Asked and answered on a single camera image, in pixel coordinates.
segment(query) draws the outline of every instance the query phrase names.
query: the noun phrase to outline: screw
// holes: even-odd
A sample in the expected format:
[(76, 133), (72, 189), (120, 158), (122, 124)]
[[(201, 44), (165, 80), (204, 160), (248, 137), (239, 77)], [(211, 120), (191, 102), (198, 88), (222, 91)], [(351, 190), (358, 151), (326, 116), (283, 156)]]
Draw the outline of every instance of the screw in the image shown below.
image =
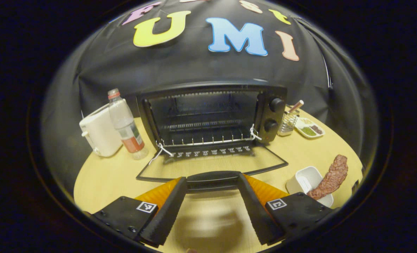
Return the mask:
[(129, 226), (127, 229), (128, 229), (130, 232), (133, 232), (133, 233), (135, 233), (135, 232), (136, 232), (136, 229), (135, 229), (133, 226)]

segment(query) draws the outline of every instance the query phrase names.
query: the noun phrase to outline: plastic bottle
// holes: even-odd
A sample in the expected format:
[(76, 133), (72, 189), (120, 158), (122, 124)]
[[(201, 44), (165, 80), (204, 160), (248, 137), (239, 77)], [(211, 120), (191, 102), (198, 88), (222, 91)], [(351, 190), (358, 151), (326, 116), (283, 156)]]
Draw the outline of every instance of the plastic bottle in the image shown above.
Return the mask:
[(121, 141), (125, 148), (133, 155), (135, 160), (140, 160), (148, 154), (148, 149), (144, 147), (144, 141), (139, 135), (133, 120), (132, 112), (121, 98), (118, 89), (108, 92), (110, 105), (109, 113), (113, 127), (118, 131)]

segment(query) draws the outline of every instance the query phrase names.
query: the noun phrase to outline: purple letter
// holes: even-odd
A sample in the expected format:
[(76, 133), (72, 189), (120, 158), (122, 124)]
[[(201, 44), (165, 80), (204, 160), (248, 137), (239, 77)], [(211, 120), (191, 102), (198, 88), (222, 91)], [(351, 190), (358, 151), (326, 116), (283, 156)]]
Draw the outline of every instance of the purple letter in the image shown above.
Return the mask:
[(125, 25), (125, 24), (127, 24), (127, 23), (130, 23), (130, 22), (132, 22), (132, 21), (134, 21), (136, 19), (141, 18), (144, 13), (152, 10), (152, 8), (154, 6), (157, 6), (157, 5), (161, 4), (161, 3), (162, 2), (153, 3), (151, 5), (148, 5), (146, 7), (139, 8), (138, 10), (133, 11), (132, 13), (130, 13), (130, 17), (122, 24), (122, 26)]

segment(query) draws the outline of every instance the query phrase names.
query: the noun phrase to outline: wooden tabletop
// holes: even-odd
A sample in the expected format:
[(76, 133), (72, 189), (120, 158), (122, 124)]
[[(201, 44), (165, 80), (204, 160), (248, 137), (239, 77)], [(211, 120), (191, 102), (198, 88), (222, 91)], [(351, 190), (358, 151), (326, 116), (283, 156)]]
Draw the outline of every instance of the wooden tabletop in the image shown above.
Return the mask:
[[(298, 170), (314, 166), (324, 176), (336, 155), (345, 155), (348, 158), (348, 174), (340, 188), (332, 194), (334, 202), (331, 208), (340, 207), (351, 196), (353, 184), (363, 177), (361, 162), (352, 148), (333, 130), (302, 110), (300, 116), (318, 124), (325, 135), (311, 140), (294, 130), (289, 136), (276, 136), (268, 149), (285, 159), (289, 165), (253, 177), (287, 191), (286, 181)], [(135, 123), (149, 154), (142, 160), (133, 160), (125, 147), (121, 147), (112, 157), (99, 157), (91, 153), (74, 186), (75, 202), (81, 210), (96, 213), (117, 197), (123, 195), (134, 198), (162, 184), (136, 180), (156, 151), (141, 119), (135, 118)], [(238, 167), (235, 158), (230, 164), (227, 161), (226, 165)], [(241, 171), (227, 167), (220, 170)], [(192, 171), (197, 174), (197, 168), (192, 168)], [(165, 245), (157, 250), (184, 253), (188, 248), (194, 248), (198, 253), (252, 253), (272, 246), (260, 245), (239, 191), (228, 190), (187, 194)]]

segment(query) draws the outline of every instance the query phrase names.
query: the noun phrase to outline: yellow letter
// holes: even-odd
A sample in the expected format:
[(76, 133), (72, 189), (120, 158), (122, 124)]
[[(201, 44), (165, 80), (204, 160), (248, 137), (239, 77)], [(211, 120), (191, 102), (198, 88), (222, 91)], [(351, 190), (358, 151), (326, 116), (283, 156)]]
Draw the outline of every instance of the yellow letter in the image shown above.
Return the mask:
[(148, 47), (172, 40), (183, 32), (185, 29), (185, 18), (190, 13), (191, 11), (186, 10), (169, 14), (167, 17), (171, 18), (171, 27), (168, 31), (160, 34), (152, 34), (154, 24), (160, 18), (149, 19), (137, 24), (134, 27), (136, 32), (133, 36), (133, 45), (137, 47)]
[(263, 11), (261, 11), (260, 8), (258, 8), (258, 6), (255, 5), (255, 4), (252, 4), (252, 3), (249, 3), (249, 2), (246, 2), (246, 1), (243, 1), (243, 0), (241, 0), (240, 3), (241, 3), (242, 7), (246, 8), (248, 10), (251, 10), (251, 11), (254, 11), (254, 12), (260, 13), (260, 14), (263, 13)]
[(298, 61), (299, 57), (297, 54), (295, 54), (294, 45), (292, 43), (292, 36), (281, 31), (275, 31), (280, 36), (280, 39), (282, 40), (282, 44), (284, 45), (284, 52), (282, 55), (286, 59), (290, 59), (292, 61)]
[(269, 9), (269, 11), (271, 11), (272, 13), (274, 13), (274, 16), (279, 19), (280, 21), (282, 21), (285, 24), (291, 24), (290, 21), (286, 20), (287, 17), (283, 14), (281, 14), (280, 12), (273, 10), (273, 9)]

